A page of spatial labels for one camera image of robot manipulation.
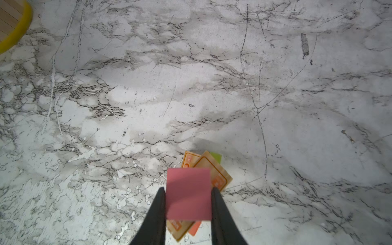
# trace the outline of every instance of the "yellow rim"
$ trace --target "yellow rim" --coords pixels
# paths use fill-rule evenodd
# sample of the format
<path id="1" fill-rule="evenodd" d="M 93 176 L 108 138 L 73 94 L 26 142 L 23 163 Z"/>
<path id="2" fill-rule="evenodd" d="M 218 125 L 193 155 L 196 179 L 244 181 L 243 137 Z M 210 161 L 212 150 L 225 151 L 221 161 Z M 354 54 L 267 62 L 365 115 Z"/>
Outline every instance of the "yellow rim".
<path id="1" fill-rule="evenodd" d="M 33 20 L 33 9 L 27 1 L 24 1 L 23 15 L 11 34 L 0 43 L 0 54 L 6 52 L 15 45 L 26 33 Z"/>

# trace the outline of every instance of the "dark mark on floor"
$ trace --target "dark mark on floor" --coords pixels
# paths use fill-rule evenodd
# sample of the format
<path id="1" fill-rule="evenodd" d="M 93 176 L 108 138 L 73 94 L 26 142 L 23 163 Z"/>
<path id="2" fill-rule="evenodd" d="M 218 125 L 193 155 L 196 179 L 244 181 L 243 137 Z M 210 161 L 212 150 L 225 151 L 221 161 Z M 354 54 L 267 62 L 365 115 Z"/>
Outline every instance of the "dark mark on floor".
<path id="1" fill-rule="evenodd" d="M 309 55 L 309 45 L 308 45 L 308 39 L 306 38 L 306 35 L 301 33 L 301 42 L 302 42 L 302 53 L 303 57 Z"/>
<path id="2" fill-rule="evenodd" d="M 325 90 L 324 90 L 324 89 L 322 89 L 322 90 L 309 90 L 309 89 L 302 89 L 302 91 L 303 91 L 303 92 L 310 92 L 310 93 L 312 93 L 312 94 L 317 94 L 317 93 L 324 92 Z"/>
<path id="3" fill-rule="evenodd" d="M 167 109 L 169 108 L 171 101 L 173 100 L 173 96 L 174 96 L 174 92 L 176 91 L 176 87 L 177 87 L 177 84 L 174 86 L 172 98 L 170 99 L 170 102 L 169 102 L 169 104 L 167 105 L 166 110 L 165 110 L 165 112 L 163 113 L 162 117 L 165 116 L 166 111 L 167 111 Z"/>
<path id="4" fill-rule="evenodd" d="M 342 132 L 342 134 L 344 134 L 345 136 L 347 136 L 347 138 L 351 141 L 351 143 L 355 143 L 355 140 L 353 140 L 353 139 L 351 138 L 351 136 L 349 136 L 348 134 L 346 134 L 346 131 L 345 131 L 345 130 L 342 130 L 341 132 Z"/>

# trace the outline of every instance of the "card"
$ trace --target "card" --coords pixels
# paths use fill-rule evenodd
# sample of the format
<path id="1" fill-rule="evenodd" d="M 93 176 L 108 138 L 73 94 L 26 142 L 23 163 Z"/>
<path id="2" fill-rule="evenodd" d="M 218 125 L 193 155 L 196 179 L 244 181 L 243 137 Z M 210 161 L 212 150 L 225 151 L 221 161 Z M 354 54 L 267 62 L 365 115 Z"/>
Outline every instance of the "card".
<path id="1" fill-rule="evenodd" d="M 196 221 L 192 227 L 189 229 L 188 233 L 191 234 L 192 236 L 196 235 L 196 232 L 199 230 L 201 221 Z"/>
<path id="2" fill-rule="evenodd" d="M 176 241 L 180 241 L 194 223 L 194 221 L 166 220 L 166 227 Z"/>
<path id="3" fill-rule="evenodd" d="M 182 168 L 193 168 L 193 165 L 197 162 L 199 159 L 200 155 L 190 152 L 190 151 L 185 151 L 184 158 L 182 159 Z"/>
<path id="4" fill-rule="evenodd" d="M 208 168 L 167 170 L 166 218 L 211 220 L 211 177 Z"/>
<path id="5" fill-rule="evenodd" d="M 211 189 L 216 187 L 222 191 L 233 180 L 208 151 L 199 157 L 193 168 L 209 168 L 211 170 Z"/>

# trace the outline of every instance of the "marble floor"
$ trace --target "marble floor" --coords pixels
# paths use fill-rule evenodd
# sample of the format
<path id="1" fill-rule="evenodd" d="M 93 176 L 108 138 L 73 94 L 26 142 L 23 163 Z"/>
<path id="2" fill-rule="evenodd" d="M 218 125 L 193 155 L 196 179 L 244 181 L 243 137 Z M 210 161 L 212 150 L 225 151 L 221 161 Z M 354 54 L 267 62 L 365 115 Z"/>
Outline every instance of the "marble floor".
<path id="1" fill-rule="evenodd" d="M 0 56 L 0 244 L 126 245 L 206 149 L 249 245 L 392 244 L 389 0 L 31 3 Z"/>

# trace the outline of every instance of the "pink sticky note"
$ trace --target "pink sticky note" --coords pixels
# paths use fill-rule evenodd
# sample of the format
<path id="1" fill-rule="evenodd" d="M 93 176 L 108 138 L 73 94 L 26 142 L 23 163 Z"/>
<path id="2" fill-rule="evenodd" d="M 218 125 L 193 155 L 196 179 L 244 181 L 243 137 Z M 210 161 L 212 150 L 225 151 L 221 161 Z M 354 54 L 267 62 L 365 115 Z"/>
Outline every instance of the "pink sticky note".
<path id="1" fill-rule="evenodd" d="M 210 169 L 167 170 L 166 218 L 168 220 L 211 220 Z"/>

